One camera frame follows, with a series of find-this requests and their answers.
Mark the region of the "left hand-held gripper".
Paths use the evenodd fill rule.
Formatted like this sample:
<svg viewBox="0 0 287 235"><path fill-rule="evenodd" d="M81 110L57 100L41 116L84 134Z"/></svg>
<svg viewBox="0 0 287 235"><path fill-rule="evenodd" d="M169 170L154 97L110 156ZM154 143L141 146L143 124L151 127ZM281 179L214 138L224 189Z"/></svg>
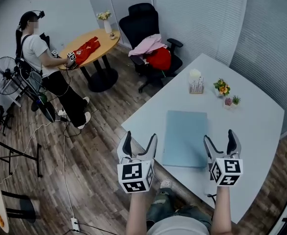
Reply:
<svg viewBox="0 0 287 235"><path fill-rule="evenodd" d="M144 156L139 154L135 158L132 158L131 140L131 132L128 131L117 147L118 182L125 193L148 192L155 175L154 157L157 135L151 136Z"/></svg>

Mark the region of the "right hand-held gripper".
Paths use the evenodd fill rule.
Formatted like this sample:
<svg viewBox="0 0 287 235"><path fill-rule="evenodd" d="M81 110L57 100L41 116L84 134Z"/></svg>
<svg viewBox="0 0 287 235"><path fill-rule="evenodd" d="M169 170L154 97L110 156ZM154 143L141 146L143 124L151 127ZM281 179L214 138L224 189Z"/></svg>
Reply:
<svg viewBox="0 0 287 235"><path fill-rule="evenodd" d="M243 174L243 160L240 158L242 147L235 132L228 130L227 155L218 151L207 135L203 143L209 158L209 183L215 183L218 187L234 186Z"/></svg>

